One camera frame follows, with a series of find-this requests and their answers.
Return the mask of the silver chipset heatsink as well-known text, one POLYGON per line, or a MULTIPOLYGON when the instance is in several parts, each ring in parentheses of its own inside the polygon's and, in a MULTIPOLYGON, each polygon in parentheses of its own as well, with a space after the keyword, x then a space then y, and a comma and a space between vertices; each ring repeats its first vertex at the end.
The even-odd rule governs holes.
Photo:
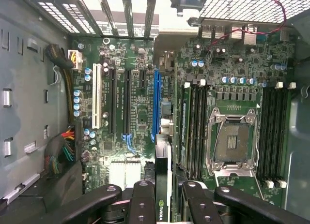
POLYGON ((122 190, 133 188, 141 180, 142 164, 140 161, 112 162, 109 166, 108 181, 122 190))

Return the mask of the silver socket cover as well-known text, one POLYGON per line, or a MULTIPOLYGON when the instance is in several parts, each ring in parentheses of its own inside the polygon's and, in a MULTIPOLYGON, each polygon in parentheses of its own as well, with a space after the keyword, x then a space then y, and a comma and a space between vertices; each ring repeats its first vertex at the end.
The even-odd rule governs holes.
POLYGON ((228 168, 228 169, 221 169, 219 171, 214 171, 214 175, 215 177, 230 177, 230 176, 254 177, 255 176, 252 170, 237 169, 237 168, 228 168))

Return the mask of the CPU socket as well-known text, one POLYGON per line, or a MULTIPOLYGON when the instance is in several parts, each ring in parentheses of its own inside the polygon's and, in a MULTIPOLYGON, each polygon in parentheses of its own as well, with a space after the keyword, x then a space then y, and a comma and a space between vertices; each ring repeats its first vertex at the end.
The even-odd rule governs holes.
POLYGON ((214 176, 214 171, 228 168, 255 171, 254 118, 257 119, 254 108, 226 113, 221 112, 219 107, 212 109, 208 123, 210 175, 214 176), (213 167, 210 167, 220 120, 225 122, 219 135, 213 167))

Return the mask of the green motherboard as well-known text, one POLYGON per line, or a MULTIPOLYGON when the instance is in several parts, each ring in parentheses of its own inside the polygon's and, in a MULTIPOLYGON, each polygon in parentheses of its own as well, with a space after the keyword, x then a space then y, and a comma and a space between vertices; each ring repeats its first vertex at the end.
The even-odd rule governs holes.
MULTIPOLYGON (((79 39, 82 72, 73 72, 73 115, 82 127, 82 191, 90 192, 109 183, 112 162, 140 161, 142 179, 155 180, 155 142, 151 141, 153 116, 153 44, 125 39, 79 39), (93 64, 102 65, 101 128, 92 128, 93 64), (116 132, 110 133, 110 68, 117 71, 116 132), (124 134, 124 71, 131 70, 130 134, 124 134), (139 88, 140 70, 147 70, 145 89, 139 88)), ((172 182, 186 179, 204 182, 210 190, 217 186, 236 187, 253 196, 280 206, 286 183, 262 181, 262 106, 264 89, 294 89, 295 41, 291 38, 257 36, 249 45, 203 45, 198 39, 187 41, 174 52, 174 118, 172 182), (181 162, 182 89, 191 83, 191 171, 190 178, 181 162), (199 90, 195 178, 192 178, 193 98, 199 90), (198 179, 201 87, 209 86, 209 115, 214 107, 220 111, 244 111, 254 108, 257 114, 260 159, 254 177, 206 177, 203 161, 202 178, 198 179)))

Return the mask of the blue expansion slot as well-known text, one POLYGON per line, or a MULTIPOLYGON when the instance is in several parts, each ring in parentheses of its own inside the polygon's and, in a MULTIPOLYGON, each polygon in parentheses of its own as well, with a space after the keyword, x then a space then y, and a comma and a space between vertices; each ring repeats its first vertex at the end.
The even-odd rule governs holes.
POLYGON ((161 102, 161 86, 162 79, 159 70, 154 71, 154 87, 153 87, 153 116, 152 116, 152 132, 151 141, 155 142, 155 137, 160 132, 160 102, 161 102))

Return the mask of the black open PC case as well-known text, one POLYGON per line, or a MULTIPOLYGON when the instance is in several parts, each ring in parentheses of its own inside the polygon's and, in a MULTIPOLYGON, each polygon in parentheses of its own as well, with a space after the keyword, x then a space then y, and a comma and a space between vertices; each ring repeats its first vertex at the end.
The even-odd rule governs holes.
MULTIPOLYGON (((98 0, 0 0, 0 224, 58 224, 60 207, 110 184, 83 193, 81 159, 58 175, 44 170, 48 141, 75 121, 67 53, 82 50, 75 41, 147 41, 155 52, 159 29, 171 28, 176 53, 199 38, 203 24, 253 24, 256 37, 295 41, 287 183, 282 204, 275 206, 310 222, 310 0, 156 0, 148 39, 147 0, 132 0, 134 38, 128 36, 123 1, 107 1, 116 37, 98 0)), ((155 54, 152 64, 157 67, 155 54)), ((155 192, 155 180, 141 180, 152 182, 155 192)), ((171 221, 157 221, 155 204, 155 224, 193 224, 183 215, 187 181, 200 183, 207 196, 217 188, 192 179, 172 183, 171 221)))

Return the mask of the white expansion slot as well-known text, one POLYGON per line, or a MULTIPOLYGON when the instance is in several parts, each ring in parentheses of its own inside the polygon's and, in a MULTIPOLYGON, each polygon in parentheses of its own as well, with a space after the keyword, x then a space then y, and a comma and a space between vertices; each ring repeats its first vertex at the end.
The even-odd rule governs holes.
POLYGON ((93 64, 93 92, 92 92, 92 128, 101 128, 102 102, 102 65, 93 64))

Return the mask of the short black expansion slot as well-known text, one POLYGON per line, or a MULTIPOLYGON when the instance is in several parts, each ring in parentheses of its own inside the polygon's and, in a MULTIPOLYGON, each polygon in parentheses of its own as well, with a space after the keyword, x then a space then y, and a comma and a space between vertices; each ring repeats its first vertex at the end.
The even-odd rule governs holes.
POLYGON ((139 88, 145 89, 147 83, 147 70, 140 70, 139 72, 139 88))

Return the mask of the white power connector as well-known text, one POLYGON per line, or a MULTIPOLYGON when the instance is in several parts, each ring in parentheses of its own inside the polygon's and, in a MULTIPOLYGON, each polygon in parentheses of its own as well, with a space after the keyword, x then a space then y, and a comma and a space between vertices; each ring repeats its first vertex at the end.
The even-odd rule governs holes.
POLYGON ((69 61, 72 62, 73 64, 72 69, 78 72, 82 72, 82 64, 83 64, 82 53, 78 50, 72 50, 72 49, 69 49, 67 53, 69 61))

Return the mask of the metal port block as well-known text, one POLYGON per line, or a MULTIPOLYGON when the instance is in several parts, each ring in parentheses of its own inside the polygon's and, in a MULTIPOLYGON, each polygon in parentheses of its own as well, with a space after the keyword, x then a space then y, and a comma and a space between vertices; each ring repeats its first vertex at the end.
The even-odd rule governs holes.
POLYGON ((244 44, 247 38, 256 38, 258 28, 253 24, 203 24, 198 41, 203 45, 244 44))

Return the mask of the metal expansion slot cover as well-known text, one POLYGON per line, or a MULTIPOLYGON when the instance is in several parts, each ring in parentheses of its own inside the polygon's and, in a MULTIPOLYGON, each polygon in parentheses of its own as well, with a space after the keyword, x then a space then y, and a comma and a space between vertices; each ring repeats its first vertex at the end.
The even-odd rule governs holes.
POLYGON ((127 32, 129 38, 134 38, 134 22, 132 13, 132 0, 122 0, 124 7, 124 16, 127 25, 127 32))
POLYGON ((147 0, 146 14, 145 14, 145 26, 144 26, 144 39, 150 37, 156 0, 147 0))
POLYGON ((106 18, 108 20, 108 23, 110 24, 111 27, 111 32, 113 34, 114 37, 118 36, 118 30, 109 6, 109 3, 107 0, 98 0, 101 6, 101 9, 103 11, 103 13, 106 15, 106 18))

